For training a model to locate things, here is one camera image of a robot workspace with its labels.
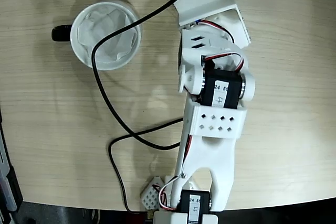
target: black cable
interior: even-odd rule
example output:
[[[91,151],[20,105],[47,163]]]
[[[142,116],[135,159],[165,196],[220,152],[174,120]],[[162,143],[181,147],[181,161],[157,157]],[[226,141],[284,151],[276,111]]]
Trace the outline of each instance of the black cable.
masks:
[[[160,145],[157,145],[157,144],[153,144],[151,142],[148,142],[147,140],[143,139],[142,137],[138,136],[137,134],[135,134],[125,123],[124,121],[120,118],[120,116],[118,115],[118,113],[115,111],[113,105],[111,104],[105,90],[104,90],[104,87],[101,83],[101,80],[99,78],[99,74],[98,74],[98,70],[97,70],[97,66],[96,66],[96,52],[98,50],[98,48],[104,44],[107,40],[113,38],[114,36],[117,36],[121,33],[123,33],[124,31],[127,31],[145,21],[147,21],[148,19],[154,17],[155,15],[159,14],[160,12],[164,11],[165,9],[167,9],[169,6],[171,6],[172,4],[174,4],[177,0],[169,0],[167,3],[165,3],[163,6],[161,6],[160,8],[158,8],[157,10],[153,11],[152,13],[148,14],[147,16],[131,23],[130,25],[128,26],[125,26],[121,29],[119,29],[118,31],[115,31],[111,34],[109,34],[108,36],[104,37],[102,40],[100,40],[96,45],[95,47],[93,48],[92,50],[92,54],[91,54],[91,61],[92,61],[92,68],[93,68],[93,73],[95,75],[95,78],[96,78],[96,82],[98,84],[98,87],[99,87],[99,90],[100,90],[100,93],[101,95],[103,96],[103,99],[106,103],[106,105],[108,106],[109,110],[111,111],[111,113],[113,114],[113,116],[115,117],[115,119],[118,121],[118,123],[133,137],[135,138],[136,140],[140,141],[141,143],[149,146],[149,147],[152,147],[152,148],[155,148],[155,149],[158,149],[158,150],[162,150],[162,151],[166,151],[166,150],[170,150],[170,146],[160,146]]]
[[[153,131],[158,131],[160,129],[163,129],[165,127],[168,127],[170,125],[173,125],[175,123],[179,123],[179,122],[182,122],[182,121],[183,121],[183,118],[179,118],[179,119],[176,119],[174,121],[171,121],[171,122],[159,125],[157,127],[154,127],[154,128],[148,129],[148,130],[139,131],[136,134],[137,135],[142,135],[142,134],[150,133],[150,132],[153,132]],[[120,184],[120,188],[121,188],[121,192],[122,192],[122,199],[123,199],[123,202],[124,202],[124,205],[125,205],[125,208],[126,208],[127,212],[129,212],[130,214],[139,214],[139,212],[132,211],[128,207],[125,185],[124,185],[124,183],[122,181],[122,178],[120,176],[120,173],[118,171],[118,168],[117,168],[117,166],[116,166],[116,164],[115,164],[115,162],[113,160],[113,156],[112,156],[112,146],[113,146],[113,144],[115,144],[115,143],[117,143],[117,142],[119,142],[121,140],[127,139],[127,138],[129,138],[131,136],[132,136],[131,134],[128,134],[128,135],[121,136],[121,137],[118,137],[118,138],[112,140],[111,143],[109,144],[109,147],[108,147],[108,153],[109,153],[111,164],[113,166],[114,171],[116,172],[116,175],[117,175],[117,178],[118,178],[118,181],[119,181],[119,184]],[[179,145],[180,145],[180,143],[176,143],[176,144],[173,144],[173,145],[170,145],[170,146],[167,146],[167,147],[169,147],[170,149],[173,149],[173,148],[178,147]]]
[[[153,132],[153,131],[157,131],[159,129],[162,129],[164,127],[167,127],[167,126],[170,126],[172,124],[175,124],[175,123],[178,123],[178,122],[181,122],[182,119],[177,119],[177,120],[174,120],[172,122],[169,122],[169,123],[166,123],[166,124],[163,124],[163,125],[160,125],[160,126],[157,126],[157,127],[154,127],[152,129],[148,129],[148,130],[145,130],[145,131],[141,131],[141,132],[133,132],[125,123],[124,121],[120,118],[120,116],[118,115],[118,113],[115,111],[113,105],[111,104],[105,90],[104,90],[104,87],[102,85],[102,82],[99,78],[99,74],[98,74],[98,70],[97,70],[97,65],[96,65],[96,52],[98,50],[98,48],[104,44],[107,40],[113,38],[114,36],[117,36],[121,33],[123,33],[124,31],[127,31],[145,21],[147,21],[148,19],[154,17],[155,15],[159,14],[160,12],[164,11],[165,9],[167,9],[169,6],[171,6],[172,4],[174,4],[177,0],[169,0],[167,3],[165,3],[164,5],[162,5],[160,8],[158,8],[157,10],[153,11],[152,13],[148,14],[147,16],[133,22],[132,24],[128,25],[128,26],[125,26],[121,29],[119,29],[118,31],[115,31],[111,34],[109,34],[108,36],[104,37],[102,40],[100,40],[96,45],[95,47],[93,48],[92,50],[92,54],[91,54],[91,62],[92,62],[92,68],[93,68],[93,73],[95,75],[95,79],[96,79],[96,82],[97,82],[97,85],[99,87],[99,90],[100,90],[100,93],[101,95],[103,96],[103,99],[106,103],[106,105],[108,106],[109,110],[111,111],[111,113],[113,114],[113,116],[115,117],[115,119],[118,121],[118,123],[128,132],[128,135],[125,135],[125,136],[122,136],[122,137],[119,137],[119,138],[116,138],[114,139],[113,141],[111,141],[111,143],[109,144],[109,149],[108,149],[108,153],[109,153],[109,157],[110,157],[110,161],[111,161],[111,164],[113,166],[113,169],[114,171],[116,172],[116,175],[117,175],[117,178],[118,178],[118,181],[119,181],[119,184],[120,184],[120,187],[121,187],[121,191],[122,191],[122,197],[123,197],[123,201],[124,201],[124,205],[125,205],[125,208],[126,210],[131,213],[131,214],[137,214],[137,212],[134,212],[132,210],[129,209],[128,207],[128,204],[127,204],[127,196],[126,196],[126,191],[125,191],[125,186],[123,184],[123,181],[122,181],[122,178],[120,176],[120,173],[116,167],[116,164],[113,160],[113,156],[112,156],[112,151],[111,151],[111,148],[112,148],[112,145],[115,144],[116,142],[120,141],[120,140],[123,140],[123,139],[126,139],[128,137],[133,137],[135,139],[137,139],[138,141],[140,141],[141,143],[151,147],[151,148],[155,148],[157,150],[163,150],[163,151],[167,151],[167,150],[171,150],[173,148],[176,148],[180,145],[180,143],[176,143],[176,144],[173,144],[173,145],[169,145],[169,146],[161,146],[161,145],[157,145],[157,144],[154,144],[154,143],[151,143],[145,139],[143,139],[142,137],[140,137],[139,135],[141,134],[145,134],[145,133],[149,133],[149,132]]]

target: robotic arm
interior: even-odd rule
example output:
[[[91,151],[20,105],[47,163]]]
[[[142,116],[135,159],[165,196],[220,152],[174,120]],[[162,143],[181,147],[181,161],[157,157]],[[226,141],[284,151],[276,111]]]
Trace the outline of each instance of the robotic arm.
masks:
[[[247,112],[243,101],[255,92],[242,51],[250,38],[234,0],[178,0],[175,7],[182,35],[178,88],[187,98],[175,176],[159,193],[165,189],[170,204],[160,202],[154,224],[216,224],[209,212],[226,206]],[[210,192],[185,190],[200,168],[211,172]]]

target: black servo motor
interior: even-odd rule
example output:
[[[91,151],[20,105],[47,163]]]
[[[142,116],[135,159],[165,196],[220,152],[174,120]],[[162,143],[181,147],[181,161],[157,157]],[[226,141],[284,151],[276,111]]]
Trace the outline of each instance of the black servo motor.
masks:
[[[222,69],[207,69],[204,75],[200,104],[236,109],[243,86],[241,76],[237,72]]]

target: red and white wire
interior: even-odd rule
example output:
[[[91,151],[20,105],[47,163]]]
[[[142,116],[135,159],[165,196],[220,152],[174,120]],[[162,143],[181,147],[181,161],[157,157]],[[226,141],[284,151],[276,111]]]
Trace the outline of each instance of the red and white wire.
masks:
[[[163,190],[168,186],[170,185],[171,183],[173,183],[174,181],[178,180],[180,178],[180,175],[178,176],[174,176],[171,180],[169,180],[169,182],[167,184],[165,184],[161,190],[159,191],[159,205],[162,209],[164,210],[170,210],[170,211],[173,211],[173,210],[176,210],[176,208],[171,208],[171,207],[167,207],[165,206],[162,201],[161,201],[161,197],[162,197],[162,193],[163,193]]]
[[[185,151],[184,151],[184,157],[183,157],[183,163],[182,163],[182,171],[183,171],[183,167],[184,167],[184,161],[188,155],[188,152],[190,150],[190,146],[191,146],[191,141],[192,141],[192,138],[193,136],[191,135],[188,135],[188,139],[187,139],[187,143],[186,143],[186,147],[185,147]],[[167,201],[167,195],[165,194],[164,192],[164,189],[170,185],[171,183],[173,183],[174,181],[178,180],[180,178],[181,175],[178,175],[178,176],[174,176],[171,180],[169,180],[169,182],[167,184],[165,184],[161,190],[159,191],[159,204],[160,204],[160,207],[162,209],[165,209],[165,210],[170,210],[170,211],[173,211],[173,210],[176,210],[175,208],[171,208],[171,207],[167,207],[165,206],[164,203],[162,203],[162,195],[165,195],[165,200]]]
[[[219,24],[217,24],[217,23],[215,23],[215,22],[209,21],[209,20],[201,20],[200,22],[198,22],[198,24],[202,24],[202,25],[207,25],[207,26],[215,27],[215,28],[217,28],[217,29],[219,29],[219,30],[221,30],[221,31],[226,32],[227,34],[229,34],[229,37],[230,37],[230,39],[231,39],[231,42],[232,42],[232,43],[235,43],[235,40],[234,40],[232,34],[231,34],[227,29],[225,29],[223,26],[221,26],[221,25],[219,25]]]
[[[236,72],[239,72],[244,65],[244,58],[236,52],[226,52],[225,54],[206,56],[204,58],[204,61],[214,60],[214,59],[218,59],[218,58],[222,58],[222,57],[227,57],[227,56],[230,56],[230,55],[238,55],[240,57],[239,64],[237,65],[237,67],[235,69]]]

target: printed number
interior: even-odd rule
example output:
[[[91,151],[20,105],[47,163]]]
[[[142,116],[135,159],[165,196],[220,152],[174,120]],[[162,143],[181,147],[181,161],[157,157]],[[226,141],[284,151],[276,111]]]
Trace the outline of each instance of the printed number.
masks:
[[[195,202],[195,199],[194,198],[191,198],[189,199],[189,202]],[[196,203],[200,203],[201,200],[200,199],[196,199]]]
[[[221,90],[221,85],[215,85],[215,89]],[[229,87],[224,86],[223,91],[228,91]]]

